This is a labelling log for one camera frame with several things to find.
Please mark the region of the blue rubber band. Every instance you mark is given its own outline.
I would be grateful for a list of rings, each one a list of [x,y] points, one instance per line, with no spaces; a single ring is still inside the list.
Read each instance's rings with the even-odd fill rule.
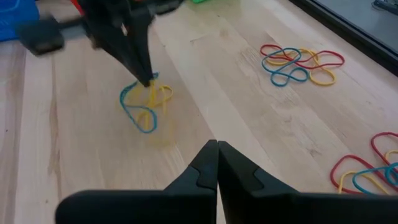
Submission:
[[[154,73],[154,79],[151,81],[156,81],[156,79],[159,77],[159,73],[155,72]],[[134,117],[131,113],[131,109],[139,109],[140,106],[144,105],[146,100],[144,100],[143,103],[138,103],[137,105],[131,105],[127,103],[127,98],[129,96],[132,96],[133,93],[135,93],[136,95],[140,95],[141,91],[142,91],[143,87],[141,84],[139,84],[138,81],[124,87],[120,94],[119,94],[119,104],[121,106],[121,108],[123,109],[123,111],[126,113],[127,117],[130,119],[131,123],[137,128],[137,124],[136,124],[136,119],[137,116]]]
[[[392,184],[393,187],[398,187],[398,171],[396,171],[396,169],[398,169],[398,162],[395,162],[389,166],[362,170],[362,171],[359,171],[354,174],[354,176],[352,178],[352,183],[361,193],[364,193],[366,195],[374,195],[373,192],[370,192],[367,189],[365,189],[364,187],[360,186],[357,183],[356,179],[359,176],[368,177],[368,173],[370,173],[370,172],[381,171],[382,177],[384,177],[387,180],[388,184]]]
[[[263,54],[261,67],[269,73],[274,86],[284,87],[290,81],[305,83],[309,79],[309,71],[295,64],[301,58],[302,53],[297,48],[279,48],[274,52]]]

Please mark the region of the blue plastic basket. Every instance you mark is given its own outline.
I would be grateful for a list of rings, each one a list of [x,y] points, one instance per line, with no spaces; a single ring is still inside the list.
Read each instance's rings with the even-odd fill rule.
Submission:
[[[17,39],[16,24],[38,18],[35,0],[0,0],[0,42]]]

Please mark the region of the red plastic basket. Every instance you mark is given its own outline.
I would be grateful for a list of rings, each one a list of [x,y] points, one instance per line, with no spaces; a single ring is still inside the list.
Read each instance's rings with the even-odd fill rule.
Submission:
[[[75,6],[75,8],[78,10],[78,12],[79,12],[81,15],[84,15],[84,11],[83,11],[83,9],[81,8],[81,6],[79,5],[78,0],[70,0],[70,2]]]

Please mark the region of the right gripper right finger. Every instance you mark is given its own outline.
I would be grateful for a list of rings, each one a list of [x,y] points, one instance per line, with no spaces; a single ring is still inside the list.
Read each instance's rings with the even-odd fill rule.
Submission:
[[[227,142],[218,145],[227,224],[398,224],[398,196],[299,192]]]

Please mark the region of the black metal table frame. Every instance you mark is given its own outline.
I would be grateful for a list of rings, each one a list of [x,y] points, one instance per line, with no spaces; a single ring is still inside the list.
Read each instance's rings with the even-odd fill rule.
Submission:
[[[398,16],[374,0],[288,0],[398,77]]]

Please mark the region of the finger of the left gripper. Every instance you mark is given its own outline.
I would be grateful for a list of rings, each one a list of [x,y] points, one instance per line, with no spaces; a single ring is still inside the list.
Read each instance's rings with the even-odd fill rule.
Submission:
[[[184,0],[130,0],[131,23],[127,36],[137,56],[136,78],[145,87],[154,79],[150,61],[148,32],[155,16],[161,16],[177,10]]]
[[[109,23],[88,21],[76,17],[57,21],[45,17],[37,21],[17,25],[17,37],[21,44],[35,56],[56,52],[64,48],[67,39],[86,35],[96,49],[103,49],[123,64],[144,86],[147,85],[147,72],[122,29]]]

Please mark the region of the red rubber band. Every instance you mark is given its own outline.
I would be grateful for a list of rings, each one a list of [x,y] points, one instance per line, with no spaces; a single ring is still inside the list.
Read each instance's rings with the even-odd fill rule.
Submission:
[[[345,155],[343,156],[332,168],[332,170],[330,171],[330,181],[331,183],[338,188],[338,182],[335,180],[334,174],[335,171],[337,170],[338,166],[345,160],[345,159],[354,159],[356,161],[358,161],[359,163],[361,163],[363,166],[366,167],[366,169],[373,169],[373,168],[377,168],[377,167],[373,167],[371,164],[369,164],[368,162],[366,162],[365,160],[363,160],[362,158],[355,156],[355,155]],[[381,171],[376,171],[373,172],[375,175],[377,175],[383,182],[385,182],[388,186],[390,186],[391,188],[393,188],[396,192],[398,192],[398,187],[393,187],[392,184],[388,184],[387,180],[382,177],[382,172]],[[359,190],[355,191],[355,190],[350,190],[350,189],[346,189],[343,187],[343,192],[348,193],[348,194],[364,194],[364,193],[360,193]]]
[[[391,163],[388,161],[388,159],[379,151],[379,149],[376,146],[376,138],[381,137],[381,136],[394,136],[396,138],[398,138],[398,133],[393,133],[393,132],[381,132],[381,133],[377,133],[375,134],[371,140],[370,140],[370,145],[373,149],[373,151],[382,159],[382,161],[386,164],[386,165],[390,165]]]
[[[266,54],[263,50],[265,48],[272,48],[272,49],[277,49],[277,50],[281,50],[282,53],[277,53],[274,52],[274,56],[272,56],[271,54]],[[325,66],[341,66],[345,63],[345,58],[333,51],[329,51],[329,50],[322,50],[319,51],[317,53],[311,51],[311,50],[307,50],[307,49],[298,49],[298,51],[301,53],[301,55],[303,54],[310,54],[311,57],[307,58],[307,59],[300,59],[300,60],[296,60],[295,58],[298,57],[298,54],[295,54],[295,57],[291,57],[290,54],[294,53],[295,50],[289,50],[288,53],[285,52],[286,49],[283,49],[282,47],[278,46],[278,45],[273,45],[273,44],[264,44],[261,46],[260,48],[260,53],[265,56],[265,57],[270,57],[276,60],[285,60],[285,62],[274,62],[271,60],[267,61],[272,64],[272,65],[285,65],[288,62],[293,62],[294,64],[296,64],[299,67],[305,68],[305,69],[309,69],[309,70],[313,70],[313,69],[317,69],[317,68],[323,68]],[[324,64],[320,64],[320,62],[318,61],[319,59],[319,55],[321,54],[330,54],[333,55],[335,57],[338,57],[340,59],[340,62],[338,63],[324,63]]]

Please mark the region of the dark object on floor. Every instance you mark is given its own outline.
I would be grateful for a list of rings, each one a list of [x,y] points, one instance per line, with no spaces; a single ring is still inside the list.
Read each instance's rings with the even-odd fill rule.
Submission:
[[[398,16],[398,0],[374,0],[373,4]]]

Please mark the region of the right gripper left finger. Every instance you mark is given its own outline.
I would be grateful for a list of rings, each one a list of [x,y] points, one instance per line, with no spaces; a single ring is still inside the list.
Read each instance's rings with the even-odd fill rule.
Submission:
[[[218,142],[209,140],[163,190],[83,190],[63,199],[56,224],[215,224]]]

